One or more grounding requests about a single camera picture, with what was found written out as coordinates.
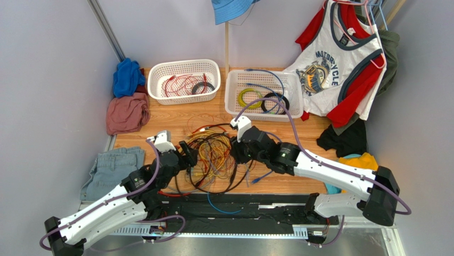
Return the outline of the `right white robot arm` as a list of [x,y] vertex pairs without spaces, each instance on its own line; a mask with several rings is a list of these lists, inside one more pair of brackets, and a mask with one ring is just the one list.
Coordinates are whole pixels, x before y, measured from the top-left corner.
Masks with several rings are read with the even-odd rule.
[[362,215],[375,224],[392,226],[397,214],[412,213],[400,197],[400,187],[390,169],[363,169],[323,158],[303,148],[294,121],[290,124],[296,143],[276,142],[240,111],[230,122],[237,131],[231,141],[232,157],[237,163],[257,161],[275,173],[311,178],[344,190],[334,195],[310,195],[306,209],[324,218]]

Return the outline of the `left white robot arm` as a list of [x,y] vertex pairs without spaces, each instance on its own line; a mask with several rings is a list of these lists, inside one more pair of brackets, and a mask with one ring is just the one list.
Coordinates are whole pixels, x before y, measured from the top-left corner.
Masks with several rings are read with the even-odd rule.
[[45,221],[41,248],[53,255],[83,255],[84,251],[114,231],[134,222],[161,223],[186,220],[180,214],[162,214],[159,192],[181,171],[197,165],[198,151],[185,141],[179,147],[157,138],[148,140],[155,152],[152,164],[131,172],[112,191],[87,208],[66,218]]

